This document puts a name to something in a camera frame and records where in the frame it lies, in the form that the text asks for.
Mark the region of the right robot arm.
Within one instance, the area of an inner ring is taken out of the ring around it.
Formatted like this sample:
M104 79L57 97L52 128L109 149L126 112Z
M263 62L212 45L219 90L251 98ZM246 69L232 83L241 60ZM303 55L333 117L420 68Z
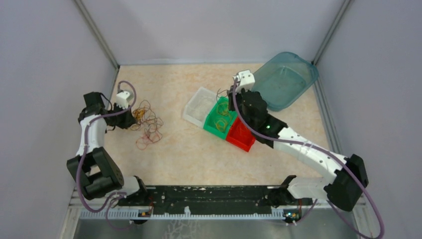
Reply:
M298 199L326 200L335 207L350 212L359 198L369 198L369 180L363 159L334 153L295 132L284 121L267 110L258 92L228 90L229 110L251 131L254 138L271 149L286 152L320 174L316 178L288 176L280 192L281 201L293 205Z

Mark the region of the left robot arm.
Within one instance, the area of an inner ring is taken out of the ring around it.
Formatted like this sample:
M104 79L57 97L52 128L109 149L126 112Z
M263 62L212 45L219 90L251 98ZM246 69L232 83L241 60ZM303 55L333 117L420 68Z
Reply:
M137 206L143 206L149 200L143 181L137 176L124 177L104 148L108 126L128 129L135 124L135 118L128 110L133 98L132 92L121 90L108 110L102 93L84 95L86 106L78 117L82 129L80 147L76 156L67 160L66 166L87 200L102 198L114 191L125 192Z

